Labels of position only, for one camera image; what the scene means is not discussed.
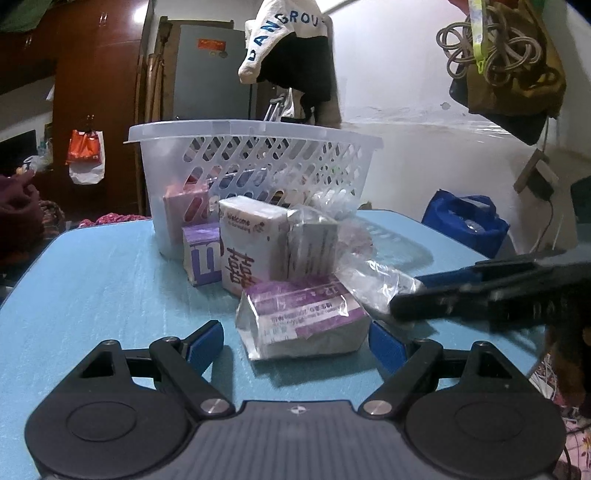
basket rim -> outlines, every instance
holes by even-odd
[[[220,135],[292,138],[360,144],[372,150],[384,148],[381,137],[337,128],[318,127],[259,120],[173,120],[134,125],[129,129],[127,143],[166,138],[217,137]]]

white box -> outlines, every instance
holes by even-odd
[[[288,214],[290,280],[335,271],[339,224],[312,207],[298,205]]]
[[[248,197],[220,200],[222,286],[240,295],[256,283],[287,279],[287,209]]]

purple box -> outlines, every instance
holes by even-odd
[[[195,287],[222,280],[219,223],[183,227],[184,267]]]
[[[249,360],[354,352],[370,323],[334,275],[258,283],[243,290],[236,312]]]

white plastic basket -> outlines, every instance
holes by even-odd
[[[383,148],[381,138],[354,132],[247,120],[136,125],[129,142],[141,143],[154,230],[167,257],[181,255],[164,211],[170,186],[182,186],[190,176],[208,185],[209,204],[197,212],[208,220],[219,199],[236,195],[279,205],[306,204],[323,192],[359,199],[374,151]]]

white wall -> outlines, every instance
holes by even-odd
[[[437,30],[463,19],[447,0],[318,0],[330,13],[343,127],[379,135],[385,148],[372,162],[364,200],[416,220],[439,188],[485,194],[512,226],[517,252],[529,251],[549,216],[549,207],[512,185],[534,151],[449,97],[446,57]],[[591,175],[591,27],[564,0],[545,11],[562,56],[568,93],[551,126],[551,166],[561,178],[556,215],[546,240],[576,242],[570,185]]]
[[[0,142],[35,129],[40,143],[53,114],[53,104],[46,100],[53,83],[50,77],[0,95]]]
[[[156,0],[154,22],[148,45],[154,51],[160,17],[169,20],[234,20],[234,29],[244,30],[244,22],[255,18],[262,0]]]

